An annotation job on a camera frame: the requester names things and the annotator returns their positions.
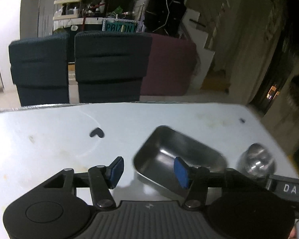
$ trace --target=maroon chair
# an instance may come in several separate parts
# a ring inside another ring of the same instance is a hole
[[[196,44],[158,34],[151,36],[152,47],[141,95],[184,95],[196,65]]]

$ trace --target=white cable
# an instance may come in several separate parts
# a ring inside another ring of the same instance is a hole
[[[166,22],[165,22],[162,26],[160,26],[160,27],[158,27],[157,29],[153,30],[152,32],[155,32],[155,31],[157,31],[159,28],[162,28],[162,27],[164,27],[164,26],[166,25],[167,20],[168,20],[168,17],[169,17],[169,9],[168,9],[167,0],[166,0],[166,7],[167,7],[167,10],[168,10],[168,14],[167,14]]]

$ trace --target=shelf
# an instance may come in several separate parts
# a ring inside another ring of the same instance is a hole
[[[68,19],[76,19],[76,18],[79,18],[78,14],[54,16],[53,20],[60,21],[60,20],[68,20]]]
[[[74,3],[81,2],[82,0],[55,0],[54,4],[65,4],[65,3]]]

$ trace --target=white table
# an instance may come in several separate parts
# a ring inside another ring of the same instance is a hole
[[[135,178],[132,158],[150,134],[167,125],[215,148],[235,167],[255,142],[273,154],[276,174],[297,177],[284,152],[245,107],[231,104],[85,104],[0,113],[0,238],[8,238],[2,215],[15,199],[63,168],[86,172],[123,156],[125,170],[113,197],[165,200]],[[100,127],[104,138],[89,136]],[[89,189],[77,195],[91,203]]]

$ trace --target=floor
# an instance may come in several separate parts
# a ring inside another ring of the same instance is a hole
[[[69,98],[71,104],[79,103],[79,93],[77,84],[69,85]],[[141,96],[140,101],[149,102],[190,102],[190,103],[234,103],[235,101],[224,92],[213,91],[188,91],[184,96]],[[0,109],[18,108],[20,107],[18,91],[0,90]]]

